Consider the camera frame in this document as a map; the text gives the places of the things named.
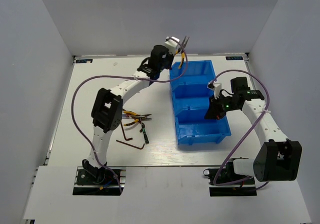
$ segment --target white wall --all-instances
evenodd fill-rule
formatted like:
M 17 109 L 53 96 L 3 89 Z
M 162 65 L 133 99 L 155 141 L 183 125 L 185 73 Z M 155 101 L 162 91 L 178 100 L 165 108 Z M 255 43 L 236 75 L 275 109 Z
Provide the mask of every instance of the white wall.
M 273 117 L 303 146 L 298 182 L 313 223 L 320 223 L 319 40 L 320 0 L 279 0 L 250 54 Z
M 42 0 L 0 0 L 0 217 L 19 223 L 72 57 Z
M 149 54 L 168 35 L 189 53 L 249 52 L 277 0 L 43 0 L 73 55 Z

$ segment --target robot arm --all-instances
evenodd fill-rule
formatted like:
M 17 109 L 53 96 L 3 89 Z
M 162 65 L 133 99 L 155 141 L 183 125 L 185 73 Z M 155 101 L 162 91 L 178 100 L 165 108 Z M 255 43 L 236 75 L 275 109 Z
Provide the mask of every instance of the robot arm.
M 214 95 L 209 99 L 206 119 L 221 119 L 227 111 L 242 110 L 253 124 L 266 105 L 262 93 L 248 87 L 246 77 L 231 80 L 233 94 L 230 96 L 221 94 L 219 83 L 209 83 L 208 87 L 214 90 Z M 232 174 L 255 176 L 259 181 L 295 180 L 302 153 L 300 143 L 289 140 L 268 112 L 254 130 L 261 150 L 255 159 L 233 159 L 233 168 L 229 168 Z
M 160 76 L 163 69 L 170 69 L 177 50 L 177 43 L 167 38 L 164 45 L 154 46 L 150 57 L 145 58 L 133 77 L 143 80 L 126 80 L 120 85 L 106 90 L 101 88 L 95 99 L 91 116 L 94 124 L 92 144 L 101 164 L 107 162 L 107 149 L 112 132 L 120 125 L 124 103 L 140 90 L 150 86 Z M 99 182 L 104 177 L 104 169 L 95 158 L 91 149 L 82 166 Z

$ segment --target yellow-handled pliers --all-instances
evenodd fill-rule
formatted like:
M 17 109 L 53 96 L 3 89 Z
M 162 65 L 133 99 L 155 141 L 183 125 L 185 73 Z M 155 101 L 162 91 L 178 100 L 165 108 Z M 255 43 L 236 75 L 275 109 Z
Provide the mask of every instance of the yellow-handled pliers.
M 182 43 L 181 43 L 181 45 L 183 46 L 183 48 L 185 48 L 185 47 L 187 46 L 187 43 L 188 43 L 188 41 L 189 41 L 189 38 L 190 38 L 190 37 L 187 38 L 187 37 L 185 36 L 185 38 L 183 39 L 183 41 L 182 41 Z M 178 54 L 180 51 L 182 51 L 182 48 L 181 48 L 181 47 L 178 48 L 178 50 L 175 52 L 175 54 Z M 180 64 L 179 64 L 178 69 L 181 69 L 182 65 L 184 64 L 184 59 L 185 59 L 185 57 L 186 57 L 186 55 L 185 55 L 185 53 L 182 51 L 182 53 L 181 53 L 181 62 L 180 62 Z
M 124 124 L 124 126 L 134 125 L 135 123 L 139 122 L 140 120 L 152 120 L 152 118 L 148 118 L 148 116 L 150 116 L 151 114 L 139 115 L 139 114 L 137 114 L 133 111 L 129 111 L 129 110 L 124 110 L 124 114 L 126 114 L 127 116 L 134 119 L 133 122 L 128 123 L 128 124 Z

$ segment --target purple cable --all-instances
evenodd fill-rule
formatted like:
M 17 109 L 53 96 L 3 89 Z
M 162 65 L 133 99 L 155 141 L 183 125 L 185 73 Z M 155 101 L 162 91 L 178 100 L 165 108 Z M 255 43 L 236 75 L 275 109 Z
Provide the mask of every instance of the purple cable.
M 261 186 L 259 186 L 259 187 L 255 188 L 255 189 L 244 190 L 244 191 L 255 191 L 255 190 L 260 190 L 261 188 L 264 188 L 268 183 L 269 183 L 269 182 L 267 181 L 267 182 L 265 182 L 263 185 L 261 185 Z
M 214 185 L 216 186 L 221 186 L 221 185 L 233 185 L 233 184 L 236 184 L 236 183 L 239 183 L 239 182 L 242 182 L 242 181 L 246 181 L 246 180 L 249 180 L 251 179 L 252 177 L 245 177 L 245 178 L 242 178 L 240 180 L 235 180 L 235 181 L 230 181 L 230 182 L 226 182 L 226 183 L 217 183 L 217 179 L 218 177 L 220 176 L 221 174 L 221 171 L 223 169 L 223 167 L 226 165 L 226 163 L 228 162 L 228 160 L 231 158 L 231 156 L 235 153 L 235 151 L 239 148 L 239 146 L 242 144 L 242 142 L 247 138 L 247 136 L 251 133 L 251 131 L 256 127 L 256 125 L 259 123 L 259 121 L 263 118 L 263 116 L 265 115 L 265 111 L 268 109 L 269 107 L 269 104 L 270 104 L 270 95 L 269 95 L 269 92 L 267 90 L 267 88 L 265 87 L 265 85 L 256 77 L 254 76 L 253 74 L 247 72 L 247 71 L 244 71 L 244 70 L 225 70 L 225 71 L 222 71 L 221 73 L 219 73 L 213 80 L 212 82 L 216 81 L 216 79 L 224 74 L 224 73 L 227 73 L 227 72 L 242 72 L 242 73 L 245 73 L 245 74 L 248 74 L 250 75 L 251 77 L 253 77 L 255 80 L 258 81 L 258 83 L 263 87 L 264 91 L 265 91 L 265 94 L 266 94 L 266 104 L 265 104 L 265 110 L 262 111 L 261 115 L 256 119 L 256 121 L 252 124 L 252 126 L 250 127 L 250 129 L 244 134 L 244 136 L 240 139 L 240 141 L 235 145 L 235 147 L 232 149 L 232 151 L 229 153 L 229 155 L 225 158 L 225 160 L 223 161 L 223 163 L 221 164 L 218 172 L 216 173 L 214 179 L 213 179 L 213 183 Z M 256 188 L 256 189 L 261 189 L 263 188 L 265 185 L 267 185 L 268 182 L 266 182 L 265 184 L 263 184 L 262 186 Z
M 118 183 L 118 185 L 119 185 L 120 193 L 122 193 L 122 189 L 121 189 L 121 185 L 120 185 L 119 179 L 118 179 L 118 177 L 117 177 L 117 174 L 116 174 L 111 168 L 107 167 L 106 165 L 103 165 L 103 164 L 99 161 L 98 156 L 97 156 L 97 154 L 96 154 L 96 152 L 95 152 L 96 149 L 95 149 L 93 143 L 92 143 L 91 140 L 84 134 L 84 132 L 80 129 L 80 127 L 78 126 L 78 124 L 77 124 L 77 122 L 76 122 L 75 113 L 74 113 L 74 111 L 75 111 L 75 110 L 74 110 L 74 109 L 75 109 L 75 108 L 74 108 L 74 107 L 75 107 L 75 100 L 76 100 L 75 98 L 76 98 L 77 93 L 78 93 L 78 91 L 79 91 L 79 89 L 81 88 L 82 85 L 84 85 L 86 82 L 88 82 L 88 81 L 90 81 L 90 80 L 94 80 L 94 79 L 98 79 L 98 78 L 116 78 L 116 79 L 128 79 L 128 80 L 147 80 L 147 81 L 150 81 L 150 82 L 157 82 L 157 83 L 167 83 L 167 82 L 171 82 L 171 81 L 177 80 L 178 78 L 180 78 L 181 76 L 183 76 L 183 75 L 185 74 L 185 72 L 186 72 L 186 70 L 187 70 L 187 68 L 188 68 L 188 57 L 187 57 L 187 54 L 186 54 L 186 50 L 184 49 L 184 47 L 182 46 L 182 44 L 179 43 L 179 41 L 177 41 L 177 40 L 175 40 L 175 39 L 173 39 L 173 38 L 170 38 L 170 37 L 169 37 L 169 39 L 172 40 L 172 41 L 174 41 L 174 42 L 176 42 L 176 43 L 180 46 L 181 52 L 184 52 L 185 59 L 186 59 L 184 71 L 183 71 L 178 77 L 176 77 L 176 78 L 174 78 L 174 79 L 171 79 L 171 80 L 150 80 L 150 79 L 147 79 L 147 78 L 139 78 L 139 77 L 136 78 L 136 77 L 132 77 L 132 76 L 126 77 L 126 76 L 116 76 L 116 75 L 97 75 L 97 76 L 92 76 L 92 77 L 90 77 L 90 78 L 82 81 L 82 82 L 79 84 L 79 86 L 76 88 L 76 90 L 75 90 L 75 92 L 74 92 L 74 94 L 73 94 L 73 96 L 72 96 L 72 101 L 71 101 L 71 117 L 72 117 L 73 124 L 75 125 L 76 129 L 78 130 L 78 132 L 79 132 L 79 133 L 87 140 L 87 142 L 90 144 L 92 150 L 94 151 L 93 153 L 94 153 L 94 157 L 95 157 L 97 163 L 98 163 L 101 167 L 103 167 L 103 168 L 105 168 L 105 169 L 107 169 L 107 170 L 109 170 L 109 171 L 112 172 L 114 178 L 116 179 L 116 181 L 117 181 L 117 183 Z

